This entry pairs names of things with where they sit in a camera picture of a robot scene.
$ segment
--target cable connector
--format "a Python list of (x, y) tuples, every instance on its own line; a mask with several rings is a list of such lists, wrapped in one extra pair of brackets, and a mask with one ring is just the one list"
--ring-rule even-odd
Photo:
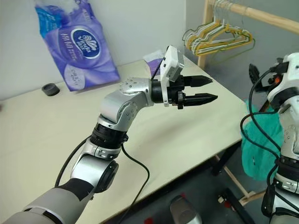
[(271, 67), (270, 71), (275, 72), (277, 74), (282, 74), (282, 73), (286, 73), (288, 71), (288, 68), (289, 68), (289, 62), (282, 62), (274, 67)]

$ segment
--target beige table top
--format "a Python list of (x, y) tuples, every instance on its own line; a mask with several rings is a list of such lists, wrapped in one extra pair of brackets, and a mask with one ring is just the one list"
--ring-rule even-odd
[[(122, 80), (149, 76), (144, 61), (118, 69)], [(188, 59), (182, 75), (208, 76)], [(58, 86), (61, 92), (54, 97), (36, 90), (1, 102), (0, 222), (54, 186), (67, 156), (91, 134), (101, 100), (119, 84), (82, 92), (69, 92), (64, 83)], [(188, 95), (207, 92), (219, 97), (212, 103), (183, 110), (163, 105), (144, 108), (128, 132), (126, 150), (151, 173), (140, 199), (241, 139), (239, 122), (246, 114), (244, 102), (216, 81), (185, 91)], [(123, 153), (116, 161), (120, 168), (112, 186), (95, 195), (77, 223), (100, 223), (133, 201), (146, 172)]]

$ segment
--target wooden clothes rack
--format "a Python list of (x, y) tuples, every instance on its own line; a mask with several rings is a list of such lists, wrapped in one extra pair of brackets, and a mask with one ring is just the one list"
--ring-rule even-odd
[[(205, 1), (206, 2), (204, 7), (203, 24), (213, 21), (213, 6), (215, 5), (216, 0), (205, 0)], [(247, 16), (261, 22), (271, 24), (273, 26), (288, 30), (292, 33), (299, 35), (299, 22), (289, 20), (277, 15), (273, 15), (258, 9), (231, 3), (228, 1), (222, 1), (218, 3), (217, 7), (221, 7), (225, 9), (229, 8), (231, 12), (240, 14), (242, 16)], [(204, 69), (205, 64), (206, 64), (206, 56), (200, 56), (197, 65), (200, 68)]]
[[(213, 6), (217, 0), (205, 0), (204, 6), (204, 18), (203, 24), (209, 23), (213, 21)], [(242, 6), (236, 3), (232, 3), (229, 1), (221, 1), (217, 3), (217, 7), (225, 8), (231, 12), (240, 14), (242, 16), (247, 16), (252, 19), (265, 22), (271, 24), (273, 26), (279, 27), (284, 30), (288, 30), (292, 33), (299, 35), (299, 22), (289, 20), (287, 18), (283, 18), (277, 15), (273, 15), (258, 9)], [(206, 56), (200, 56), (198, 58), (198, 66), (204, 69), (206, 64)], [(224, 167), (225, 172), (228, 176), (232, 179), (232, 181), (237, 185), (240, 191), (244, 194), (244, 197), (239, 200), (240, 204), (244, 206), (246, 203), (256, 200), (264, 196), (265, 191), (255, 193), (255, 192), (247, 192), (246, 189), (241, 185), (241, 183), (237, 180), (237, 178), (232, 174), (232, 172), (227, 168)]]

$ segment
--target gray wall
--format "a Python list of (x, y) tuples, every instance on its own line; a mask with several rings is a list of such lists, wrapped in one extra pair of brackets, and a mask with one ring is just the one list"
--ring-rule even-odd
[[(294, 21), (299, 21), (299, 1), (298, 0), (234, 0), (233, 2), (256, 8), (268, 13), (282, 16)], [(186, 5), (186, 28), (196, 28), (202, 22), (204, 0), (187, 0)], [(275, 26), (256, 21), (254, 19), (229, 13), (229, 21), (234, 26), (244, 27), (252, 33), (256, 40), (255, 48), (242, 55), (230, 59), (220, 64), (211, 64), (211, 56), (207, 58), (206, 72), (214, 77), (218, 82), (232, 91), (242, 100), (248, 99), (249, 91), (252, 87), (248, 75), (250, 63), (255, 64), (260, 73), (266, 71), (275, 62), (277, 57), (299, 51), (299, 35), (282, 30)], [(214, 62), (223, 60), (231, 55), (241, 52), (249, 46), (218, 53), (213, 59)], [(256, 105), (262, 105), (266, 100), (263, 93), (254, 97)]]

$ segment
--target black bottle cap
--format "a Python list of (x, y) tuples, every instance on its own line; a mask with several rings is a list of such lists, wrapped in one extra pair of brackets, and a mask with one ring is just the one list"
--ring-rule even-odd
[(49, 83), (42, 87), (42, 91), (49, 97), (55, 96), (60, 92), (60, 89), (54, 84)]

